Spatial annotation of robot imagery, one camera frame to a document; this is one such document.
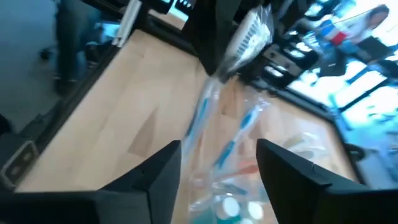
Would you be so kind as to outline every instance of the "desk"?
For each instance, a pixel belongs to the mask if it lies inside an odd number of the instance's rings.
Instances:
[[[183,136],[205,78],[197,58],[135,31],[17,191],[93,190],[126,173]],[[173,223],[187,222],[184,195],[189,173],[217,155],[204,154],[204,145],[221,142],[210,139],[207,133],[221,130],[223,134],[217,139],[225,141],[236,130],[243,107],[241,89],[233,80],[222,93],[220,108],[196,150],[199,160],[182,174]],[[322,166],[354,178],[328,123],[277,98],[268,101],[271,106],[244,141],[244,147],[254,150],[256,138],[280,142],[286,135],[316,133],[330,151],[332,161]]]

